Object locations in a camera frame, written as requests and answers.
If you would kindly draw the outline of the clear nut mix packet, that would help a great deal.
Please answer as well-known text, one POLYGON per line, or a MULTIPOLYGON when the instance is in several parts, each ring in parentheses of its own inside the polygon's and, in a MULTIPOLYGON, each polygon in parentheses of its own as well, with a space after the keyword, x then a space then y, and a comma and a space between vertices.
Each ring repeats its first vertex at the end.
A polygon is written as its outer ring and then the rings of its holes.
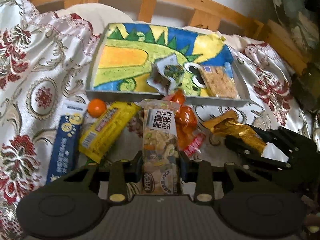
POLYGON ((146 194, 177 194, 178 138, 175 114, 178 103, 146 99, 138 103, 144 109, 143 187, 146 194))

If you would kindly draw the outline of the gold foil snack packet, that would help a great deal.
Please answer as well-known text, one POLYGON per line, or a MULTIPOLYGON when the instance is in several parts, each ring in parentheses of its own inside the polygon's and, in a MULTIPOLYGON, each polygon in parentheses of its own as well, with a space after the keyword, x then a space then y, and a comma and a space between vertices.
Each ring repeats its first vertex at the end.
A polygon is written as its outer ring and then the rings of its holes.
POLYGON ((238 122, 238 117, 235 111, 227 111, 223 115, 205 121, 204 127, 218 137, 224 137, 225 142, 227 136, 232 139, 239 139, 249 149, 252 154, 257 154, 260 157, 281 161, 287 163, 289 157, 283 153, 274 143, 266 142, 254 131, 252 127, 238 122))

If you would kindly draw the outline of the clear bag of beige crisps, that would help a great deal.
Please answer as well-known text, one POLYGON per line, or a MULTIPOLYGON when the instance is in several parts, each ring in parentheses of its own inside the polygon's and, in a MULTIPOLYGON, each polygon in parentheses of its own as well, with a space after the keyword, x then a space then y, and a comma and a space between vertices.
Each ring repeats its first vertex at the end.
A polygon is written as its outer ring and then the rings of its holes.
POLYGON ((239 99, 234 79, 223 66, 202 66, 200 74, 208 94, 216 98, 239 99))

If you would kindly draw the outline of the green and white snack packet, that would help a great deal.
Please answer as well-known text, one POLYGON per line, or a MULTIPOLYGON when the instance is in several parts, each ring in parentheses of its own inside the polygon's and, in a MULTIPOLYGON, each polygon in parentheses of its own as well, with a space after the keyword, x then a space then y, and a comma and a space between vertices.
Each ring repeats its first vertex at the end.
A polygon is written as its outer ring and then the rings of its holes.
POLYGON ((155 59, 151 66, 152 71, 146 82, 159 94, 169 95, 181 84, 184 68, 178 63, 176 54, 155 59))

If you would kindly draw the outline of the orange snack bag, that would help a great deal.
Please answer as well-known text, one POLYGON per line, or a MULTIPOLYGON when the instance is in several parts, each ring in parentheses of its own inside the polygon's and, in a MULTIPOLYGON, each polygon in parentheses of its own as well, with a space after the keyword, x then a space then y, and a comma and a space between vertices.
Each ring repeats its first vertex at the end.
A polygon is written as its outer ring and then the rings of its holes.
POLYGON ((193 109, 185 104, 185 95, 181 89, 176 90, 164 99, 180 105, 175 114, 179 149, 189 158, 195 158, 197 154, 201 153, 200 147, 204 143, 206 135, 198 129, 198 122, 193 109))

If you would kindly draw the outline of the yellow snack bar packet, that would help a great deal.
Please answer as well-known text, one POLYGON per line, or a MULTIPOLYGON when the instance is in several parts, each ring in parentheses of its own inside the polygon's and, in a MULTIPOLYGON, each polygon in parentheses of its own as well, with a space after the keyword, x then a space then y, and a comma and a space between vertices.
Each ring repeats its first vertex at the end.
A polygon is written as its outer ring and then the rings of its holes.
POLYGON ((112 103, 80 138, 79 152, 99 164, 137 111, 134 103, 112 103))

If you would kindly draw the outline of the blue tube box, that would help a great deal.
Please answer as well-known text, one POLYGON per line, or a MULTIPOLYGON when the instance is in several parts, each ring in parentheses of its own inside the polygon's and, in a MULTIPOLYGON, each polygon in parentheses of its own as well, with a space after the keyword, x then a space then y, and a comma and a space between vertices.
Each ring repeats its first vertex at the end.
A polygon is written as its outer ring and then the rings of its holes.
POLYGON ((75 167, 79 135, 87 106, 84 103, 65 101, 49 162, 46 183, 65 176, 75 167))

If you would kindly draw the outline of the small orange fruit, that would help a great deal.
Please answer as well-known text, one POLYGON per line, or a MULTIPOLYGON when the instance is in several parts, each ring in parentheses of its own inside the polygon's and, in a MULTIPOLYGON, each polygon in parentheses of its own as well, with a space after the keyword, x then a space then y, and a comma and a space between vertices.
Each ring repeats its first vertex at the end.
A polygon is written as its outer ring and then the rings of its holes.
POLYGON ((87 106, 87 112, 93 118, 99 118, 106 110, 106 103, 100 99, 92 99, 87 106))

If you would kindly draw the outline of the grey tray with dragon painting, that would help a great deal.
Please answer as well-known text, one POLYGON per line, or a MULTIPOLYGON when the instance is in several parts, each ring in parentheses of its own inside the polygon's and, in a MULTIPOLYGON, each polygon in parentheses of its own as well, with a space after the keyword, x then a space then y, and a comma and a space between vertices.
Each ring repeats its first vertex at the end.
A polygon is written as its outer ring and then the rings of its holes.
POLYGON ((107 25, 88 72, 88 98, 160 99, 175 89, 190 105, 242 107, 250 100, 218 35, 146 23, 107 25))

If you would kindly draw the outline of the floral satin bedspread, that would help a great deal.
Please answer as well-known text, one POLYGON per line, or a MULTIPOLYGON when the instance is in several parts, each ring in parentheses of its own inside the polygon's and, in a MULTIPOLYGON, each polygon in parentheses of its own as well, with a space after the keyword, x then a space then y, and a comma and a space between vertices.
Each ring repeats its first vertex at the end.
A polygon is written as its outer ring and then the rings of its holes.
MULTIPOLYGON (((290 68, 272 46, 216 34, 231 51, 249 91, 235 107, 240 122, 282 126, 319 142, 319 117, 302 111, 291 94, 290 68)), ((77 14, 39 12, 31 0, 1 0, 1 239, 21 239, 20 200, 46 183, 65 101, 87 104, 85 83, 103 33, 77 14)))

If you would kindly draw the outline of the white pillow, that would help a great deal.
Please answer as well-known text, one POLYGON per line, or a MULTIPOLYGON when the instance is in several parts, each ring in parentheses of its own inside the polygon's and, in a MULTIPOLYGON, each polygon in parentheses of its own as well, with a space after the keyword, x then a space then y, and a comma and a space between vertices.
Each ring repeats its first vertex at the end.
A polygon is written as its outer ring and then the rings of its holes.
POLYGON ((98 35, 110 23, 133 23, 133 19, 124 12, 108 5, 100 3, 76 4, 67 9, 56 11, 59 17, 69 14, 77 14, 82 19, 91 23, 93 34, 98 35))

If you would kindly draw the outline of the floral curtain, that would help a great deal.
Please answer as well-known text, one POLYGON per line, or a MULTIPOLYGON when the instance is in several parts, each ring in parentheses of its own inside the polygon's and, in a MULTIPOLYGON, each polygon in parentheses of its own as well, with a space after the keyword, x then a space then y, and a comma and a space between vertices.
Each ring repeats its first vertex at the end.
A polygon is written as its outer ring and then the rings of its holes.
POLYGON ((272 0, 280 25, 304 56, 319 58, 319 0, 272 0))

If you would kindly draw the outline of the wooden bed headboard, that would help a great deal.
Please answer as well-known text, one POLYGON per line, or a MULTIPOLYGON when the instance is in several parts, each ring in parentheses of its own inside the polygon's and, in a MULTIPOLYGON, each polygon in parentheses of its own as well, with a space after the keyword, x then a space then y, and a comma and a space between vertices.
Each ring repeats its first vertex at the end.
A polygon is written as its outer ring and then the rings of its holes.
MULTIPOLYGON (((35 6, 55 1, 63 1, 64 7, 68 8, 76 4, 97 3, 99 0, 31 0, 35 6)), ((138 20, 151 22, 157 1, 193 8, 189 26, 201 26, 216 31, 220 22, 226 20, 240 27, 245 36, 269 43, 297 74, 302 74, 307 67, 309 57, 302 54, 287 31, 272 20, 263 24, 211 0, 142 0, 138 20)))

